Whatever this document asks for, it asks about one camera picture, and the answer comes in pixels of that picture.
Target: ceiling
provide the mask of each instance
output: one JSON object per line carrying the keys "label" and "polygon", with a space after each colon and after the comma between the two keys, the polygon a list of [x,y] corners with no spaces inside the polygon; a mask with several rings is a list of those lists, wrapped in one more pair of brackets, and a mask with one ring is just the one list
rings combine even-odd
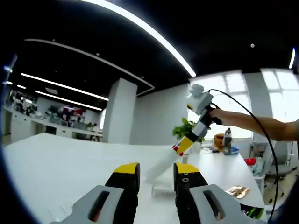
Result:
{"label": "ceiling", "polygon": [[[296,7],[287,2],[194,3],[110,1],[159,32],[197,76],[260,68],[287,69],[298,47]],[[26,91],[45,88],[58,96],[105,108],[107,101],[20,74],[47,79],[103,97],[120,77],[142,96],[184,84],[191,78],[155,38],[123,16],[81,1],[37,1],[14,8],[5,49],[18,59],[9,81]],[[293,69],[297,69],[295,57]]]}

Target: bottle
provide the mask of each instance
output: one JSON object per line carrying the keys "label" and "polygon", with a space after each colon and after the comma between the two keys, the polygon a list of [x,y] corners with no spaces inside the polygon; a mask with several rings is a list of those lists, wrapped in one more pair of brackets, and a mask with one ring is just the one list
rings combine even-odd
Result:
{"label": "bottle", "polygon": [[230,128],[228,128],[225,131],[224,138],[223,138],[223,145],[224,145],[223,154],[231,155],[232,154],[232,133],[230,131]]}

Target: white desk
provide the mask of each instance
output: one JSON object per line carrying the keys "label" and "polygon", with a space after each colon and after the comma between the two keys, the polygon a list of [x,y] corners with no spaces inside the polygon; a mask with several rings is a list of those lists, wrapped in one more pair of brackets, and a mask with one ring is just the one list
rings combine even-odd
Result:
{"label": "white desk", "polygon": [[[168,150],[171,146],[98,143],[42,133],[11,144],[3,152],[17,191],[41,223],[63,220],[79,198],[96,185],[104,185],[118,166],[138,161],[141,183],[134,223],[179,224],[174,197],[152,197],[152,185],[144,178],[144,172]],[[240,155],[202,152],[189,159],[209,184],[216,183],[223,189],[234,184],[250,187],[240,202],[264,207],[258,186]],[[172,185],[172,170],[167,170],[160,181]]]}
{"label": "white desk", "polygon": [[73,133],[88,134],[88,135],[94,135],[100,137],[103,136],[100,133],[96,133],[92,131],[54,124],[45,119],[32,118],[14,110],[13,108],[7,108],[7,107],[3,107],[3,108],[6,110],[6,112],[3,111],[2,113],[7,113],[7,112],[12,113],[11,129],[10,129],[12,143],[35,135],[36,124],[40,124],[42,126],[54,127],[56,128],[56,135],[64,136],[68,138],[71,138],[73,136]]}

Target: window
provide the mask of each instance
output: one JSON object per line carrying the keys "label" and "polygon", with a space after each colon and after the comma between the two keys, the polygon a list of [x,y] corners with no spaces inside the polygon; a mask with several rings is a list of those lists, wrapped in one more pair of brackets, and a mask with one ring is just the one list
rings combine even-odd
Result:
{"label": "window", "polygon": [[282,122],[299,119],[299,83],[291,70],[261,70],[268,88],[273,118]]}
{"label": "window", "polygon": [[[192,84],[199,84],[205,88],[205,91],[209,89],[221,90],[225,93],[228,93],[233,98],[238,100],[243,106],[251,111],[249,95],[247,91],[247,86],[244,80],[242,73],[240,72],[230,72],[224,74],[214,74],[209,76],[199,77],[191,81]],[[214,96],[212,102],[218,105],[221,109],[226,111],[242,112],[248,114],[240,105],[235,101],[230,99],[228,96],[216,91],[211,91],[211,94]],[[197,122],[199,116],[193,111],[189,110],[188,120]],[[228,128],[227,126],[220,126],[217,124],[211,124],[211,130],[208,131],[205,136],[206,139],[214,138],[214,135],[219,133],[224,133]],[[252,132],[241,129],[238,127],[230,127],[232,130],[233,138],[251,138]]]}

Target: ceiling light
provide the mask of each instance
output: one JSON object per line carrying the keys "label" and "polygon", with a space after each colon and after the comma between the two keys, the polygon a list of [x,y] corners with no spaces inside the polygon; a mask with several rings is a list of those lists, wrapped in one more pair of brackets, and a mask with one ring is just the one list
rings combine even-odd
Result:
{"label": "ceiling light", "polygon": [[6,82],[2,82],[2,84],[6,85],[6,84],[10,84],[12,85],[13,83],[12,82],[9,82],[9,81],[6,81]]}
{"label": "ceiling light", "polygon": [[292,57],[291,57],[291,61],[290,61],[290,65],[289,65],[289,69],[291,69],[292,66],[293,66],[294,59],[295,59],[295,54],[296,54],[296,52],[295,52],[295,48],[293,48],[293,52],[292,52]]}
{"label": "ceiling light", "polygon": [[32,104],[32,101],[31,101],[30,99],[25,99],[25,101],[26,101],[27,103]]}
{"label": "ceiling light", "polygon": [[99,99],[103,99],[103,100],[106,100],[106,101],[109,100],[106,97],[101,97],[101,96],[95,95],[95,94],[90,93],[90,92],[86,92],[86,91],[79,90],[79,89],[76,89],[76,88],[73,88],[73,87],[69,87],[67,85],[62,85],[62,84],[59,84],[59,83],[55,83],[55,82],[52,82],[52,81],[49,81],[49,80],[46,80],[46,79],[43,79],[43,78],[38,78],[38,77],[27,75],[27,74],[24,74],[24,73],[21,73],[21,75],[25,76],[25,77],[33,78],[33,79],[36,79],[36,80],[39,80],[39,81],[43,81],[43,82],[46,82],[46,83],[50,83],[50,84],[53,84],[53,85],[57,85],[57,86],[60,86],[60,87],[64,87],[64,88],[69,89],[69,90],[74,90],[74,91],[77,91],[77,92],[81,92],[83,94],[86,94],[86,95],[89,95],[89,96],[92,96],[92,97],[96,97],[96,98],[99,98]]}
{"label": "ceiling light", "polygon": [[22,88],[22,89],[26,89],[25,86],[22,86],[22,85],[17,85],[18,87]]}
{"label": "ceiling light", "polygon": [[187,61],[178,53],[178,51],[164,38],[161,34],[159,34],[153,27],[151,27],[149,24],[147,24],[145,21],[141,20],[134,14],[128,12],[127,10],[114,5],[108,1],[105,0],[82,0],[86,2],[90,2],[93,4],[96,4],[98,6],[102,6],[104,8],[110,9],[111,11],[114,11],[118,13],[119,15],[122,15],[123,17],[127,18],[128,20],[131,20],[136,25],[140,26],[142,29],[144,29],[146,32],[148,32],[150,35],[152,35],[157,41],[159,41],[181,64],[182,66],[187,70],[187,72],[190,74],[190,76],[195,77],[196,74],[190,67],[190,65],[187,63]]}
{"label": "ceiling light", "polygon": [[88,107],[88,108],[92,108],[92,109],[95,109],[95,110],[98,110],[98,111],[102,110],[101,108],[97,108],[95,106],[89,106],[89,105],[86,105],[86,104],[78,103],[78,102],[75,102],[75,101],[72,101],[72,100],[69,100],[69,99],[64,99],[64,98],[61,98],[61,97],[53,96],[53,95],[50,95],[48,93],[40,92],[40,91],[37,91],[37,90],[35,90],[34,92],[45,95],[45,96],[48,96],[48,97],[52,97],[52,98],[55,98],[55,99],[60,99],[60,100],[63,100],[65,102],[69,102],[69,103],[72,103],[72,104],[77,104],[77,105],[80,105],[80,106],[85,106],[85,107]]}

